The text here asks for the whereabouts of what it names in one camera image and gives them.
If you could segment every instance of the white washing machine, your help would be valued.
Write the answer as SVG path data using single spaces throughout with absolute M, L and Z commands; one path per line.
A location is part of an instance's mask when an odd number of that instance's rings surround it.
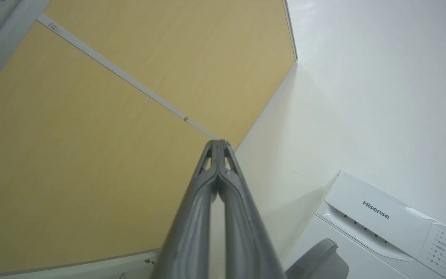
M 338 246 L 349 279 L 446 279 L 446 226 L 346 171 L 336 177 L 283 268 L 324 239 Z

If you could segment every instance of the gray plastic object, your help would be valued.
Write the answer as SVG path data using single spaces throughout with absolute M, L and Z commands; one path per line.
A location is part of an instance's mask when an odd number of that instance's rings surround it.
M 226 277 L 286 279 L 232 147 L 223 139 L 206 144 L 151 279 L 208 277 L 209 216 L 216 193 L 225 203 Z
M 288 279 L 345 279 L 348 265 L 336 253 L 337 245 L 325 238 L 307 251 L 286 272 Z

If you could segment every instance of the wood grain panel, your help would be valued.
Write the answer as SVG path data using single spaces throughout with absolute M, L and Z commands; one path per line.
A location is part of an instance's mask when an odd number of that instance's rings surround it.
M 0 73 L 0 272 L 161 246 L 207 140 L 36 22 Z
M 52 0 L 44 13 L 233 146 L 294 62 L 282 0 Z

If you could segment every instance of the white wall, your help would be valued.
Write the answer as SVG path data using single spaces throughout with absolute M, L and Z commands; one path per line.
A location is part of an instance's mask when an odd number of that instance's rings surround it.
M 299 61 L 237 150 L 267 225 L 340 169 L 446 224 L 446 1 L 288 3 Z

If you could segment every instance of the yellow panel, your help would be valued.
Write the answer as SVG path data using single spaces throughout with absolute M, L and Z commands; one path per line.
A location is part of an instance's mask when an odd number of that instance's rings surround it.
M 161 246 L 207 140 L 34 23 L 0 73 L 0 272 Z
M 52 0 L 44 13 L 233 146 L 294 62 L 282 0 Z

